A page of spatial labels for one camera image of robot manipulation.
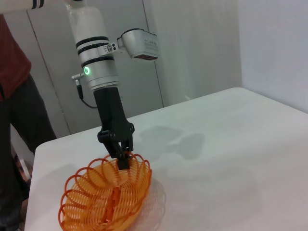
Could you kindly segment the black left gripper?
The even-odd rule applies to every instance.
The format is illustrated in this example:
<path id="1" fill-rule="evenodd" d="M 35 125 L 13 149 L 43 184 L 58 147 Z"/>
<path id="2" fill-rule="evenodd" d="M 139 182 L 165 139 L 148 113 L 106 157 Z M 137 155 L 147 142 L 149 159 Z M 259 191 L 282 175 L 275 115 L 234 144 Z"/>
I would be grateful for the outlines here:
<path id="1" fill-rule="evenodd" d="M 129 169 L 129 154 L 133 151 L 133 125 L 128 122 L 117 87 L 93 92 L 102 123 L 98 140 L 111 158 L 117 159 L 118 169 Z"/>

